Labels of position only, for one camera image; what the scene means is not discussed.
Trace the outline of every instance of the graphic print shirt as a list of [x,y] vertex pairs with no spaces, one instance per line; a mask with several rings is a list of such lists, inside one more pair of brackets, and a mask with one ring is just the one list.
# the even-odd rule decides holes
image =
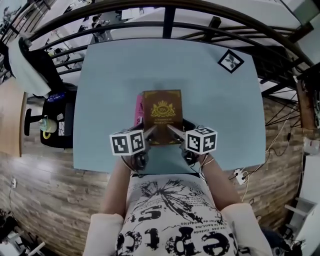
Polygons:
[[249,204],[221,212],[198,177],[147,175],[130,180],[125,219],[94,214],[84,256],[272,255]]

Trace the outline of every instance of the white power strip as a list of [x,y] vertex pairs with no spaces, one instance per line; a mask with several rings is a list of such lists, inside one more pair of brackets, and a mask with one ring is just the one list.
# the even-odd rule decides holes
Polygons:
[[240,169],[236,169],[233,174],[240,185],[245,183],[244,175]]
[[15,189],[17,187],[17,180],[13,178],[11,187]]

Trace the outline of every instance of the brown book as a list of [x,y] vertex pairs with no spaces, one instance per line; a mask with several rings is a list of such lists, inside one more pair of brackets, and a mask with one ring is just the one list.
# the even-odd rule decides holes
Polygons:
[[157,125],[152,145],[179,144],[167,125],[182,130],[182,99],[180,90],[153,90],[143,92],[144,130]]

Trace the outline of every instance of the black metal railing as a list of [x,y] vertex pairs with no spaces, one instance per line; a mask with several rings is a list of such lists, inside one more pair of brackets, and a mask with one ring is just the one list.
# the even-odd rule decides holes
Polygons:
[[[201,0],[111,0],[102,1],[99,3],[90,4],[70,12],[67,12],[50,22],[46,23],[44,26],[40,27],[34,32],[29,40],[34,41],[45,34],[64,26],[65,24],[77,21],[79,19],[84,19],[89,16],[106,13],[110,11],[124,10],[128,8],[143,8],[143,7],[155,7],[155,8],[165,8],[164,21],[135,21],[126,22],[119,24],[109,24],[101,27],[91,28],[84,31],[80,31],[49,44],[42,46],[40,49],[46,50],[60,43],[75,39],[81,36],[89,35],[97,32],[111,31],[115,29],[125,29],[125,28],[139,28],[139,27],[163,27],[162,36],[159,38],[164,39],[175,39],[175,40],[194,40],[206,44],[221,45],[222,42],[230,40],[239,40],[253,46],[257,51],[248,50],[246,48],[237,48],[237,51],[241,51],[252,55],[254,62],[261,62],[261,67],[264,66],[272,67],[271,69],[266,69],[263,74],[260,75],[262,78],[262,83],[267,81],[281,81],[277,85],[277,91],[285,87],[294,88],[293,71],[292,68],[305,63],[309,67],[313,66],[312,61],[290,40],[289,37],[292,36],[296,30],[285,27],[270,27],[266,24],[248,16],[236,10],[206,2]],[[213,19],[209,26],[190,24],[184,22],[175,22],[176,9],[185,9],[196,12],[202,12],[213,15]],[[219,28],[221,21],[219,17],[226,18],[235,22],[242,24],[241,26],[233,27],[223,27]],[[196,30],[197,32],[173,38],[172,30],[173,28],[185,28]],[[267,38],[276,41],[280,46],[289,50],[295,59],[292,60],[286,54],[279,53],[272,47],[263,45],[254,39]],[[76,48],[65,50],[61,53],[52,56],[52,59],[61,57],[67,54],[76,53],[78,51],[85,50],[88,45],[82,45]],[[78,58],[70,60],[63,63],[64,65],[75,64],[77,62],[82,62],[83,58]],[[81,68],[74,68],[60,72],[60,75],[67,74],[71,72],[80,71]],[[313,69],[313,72],[319,72],[318,68]],[[268,95],[274,93],[274,89],[266,90],[262,95]]]
[[[1,36],[1,41],[7,45],[10,41],[14,40],[20,33],[32,32],[39,21],[42,19],[43,15],[47,10],[50,9],[50,6],[45,1],[32,2],[29,1],[20,8],[17,14],[14,16],[10,24],[6,25],[6,29]],[[4,70],[3,60],[0,61],[0,79],[8,73],[7,70]]]

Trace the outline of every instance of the white box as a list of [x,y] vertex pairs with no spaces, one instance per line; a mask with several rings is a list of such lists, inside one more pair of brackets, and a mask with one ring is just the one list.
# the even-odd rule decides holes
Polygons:
[[199,128],[185,132],[185,149],[199,155],[215,151],[218,133],[209,128]]
[[110,135],[114,156],[132,156],[146,149],[144,131],[121,131]]

